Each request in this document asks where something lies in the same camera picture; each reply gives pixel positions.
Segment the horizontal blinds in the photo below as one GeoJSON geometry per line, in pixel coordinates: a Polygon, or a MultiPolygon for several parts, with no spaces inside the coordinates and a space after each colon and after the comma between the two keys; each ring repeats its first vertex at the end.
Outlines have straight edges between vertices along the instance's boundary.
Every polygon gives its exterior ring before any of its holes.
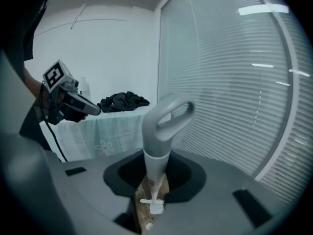
{"type": "Polygon", "coordinates": [[[258,4],[171,0],[161,12],[158,99],[186,93],[196,102],[195,118],[173,146],[249,175],[273,149],[290,96],[289,65],[272,18],[238,12],[258,4]]]}
{"type": "MultiPolygon", "coordinates": [[[[283,0],[270,1],[284,4],[283,0]]],[[[301,195],[313,173],[313,49],[296,16],[292,12],[280,16],[291,36],[302,72],[299,101],[288,141],[261,182],[290,202],[301,195]]]]}

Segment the table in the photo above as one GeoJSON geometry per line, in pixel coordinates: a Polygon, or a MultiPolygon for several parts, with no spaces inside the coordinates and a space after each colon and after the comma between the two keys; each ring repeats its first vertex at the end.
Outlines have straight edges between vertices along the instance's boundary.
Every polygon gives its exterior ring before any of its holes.
{"type": "MultiPolygon", "coordinates": [[[[130,112],[102,112],[79,123],[62,120],[57,125],[50,124],[50,127],[68,161],[110,156],[142,149],[142,120],[151,108],[153,105],[138,107],[130,112]]],[[[168,114],[160,122],[170,118],[171,114],[168,114]]],[[[41,122],[40,126],[51,150],[64,162],[46,124],[41,122]]]]}

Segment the black sleeve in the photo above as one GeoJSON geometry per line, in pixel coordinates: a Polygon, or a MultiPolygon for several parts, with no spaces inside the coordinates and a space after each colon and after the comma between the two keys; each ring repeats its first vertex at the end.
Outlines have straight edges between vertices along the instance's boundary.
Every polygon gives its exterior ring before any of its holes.
{"type": "Polygon", "coordinates": [[[32,26],[29,28],[29,30],[26,32],[24,36],[24,40],[23,40],[24,61],[31,60],[34,58],[33,45],[34,45],[35,30],[38,24],[40,23],[41,19],[43,18],[46,7],[47,7],[47,0],[44,1],[42,8],[39,12],[39,15],[37,16],[32,26]]]}

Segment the black cloth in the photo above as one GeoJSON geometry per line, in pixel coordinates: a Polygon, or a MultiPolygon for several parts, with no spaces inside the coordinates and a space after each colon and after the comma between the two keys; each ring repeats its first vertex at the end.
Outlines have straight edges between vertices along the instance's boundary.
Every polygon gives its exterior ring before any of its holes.
{"type": "MultiPolygon", "coordinates": [[[[45,12],[47,0],[5,0],[5,2],[6,4],[1,6],[3,8],[1,47],[17,75],[25,83],[24,61],[33,57],[34,32],[45,12]]],[[[37,141],[43,149],[51,150],[33,107],[24,120],[20,134],[37,141]]]]}
{"type": "Polygon", "coordinates": [[[121,92],[102,99],[97,105],[103,112],[127,112],[140,106],[147,106],[150,102],[132,92],[121,92]]]}

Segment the white wall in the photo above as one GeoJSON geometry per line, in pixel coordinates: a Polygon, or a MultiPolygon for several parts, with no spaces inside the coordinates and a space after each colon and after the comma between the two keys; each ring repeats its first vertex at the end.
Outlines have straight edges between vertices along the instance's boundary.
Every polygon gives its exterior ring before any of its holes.
{"type": "Polygon", "coordinates": [[[157,2],[51,0],[35,32],[34,59],[25,66],[41,81],[48,67],[61,59],[75,78],[86,77],[94,103],[132,91],[154,104],[157,80],[150,9],[157,2]],[[71,29],[85,2],[84,12],[71,29]]]}

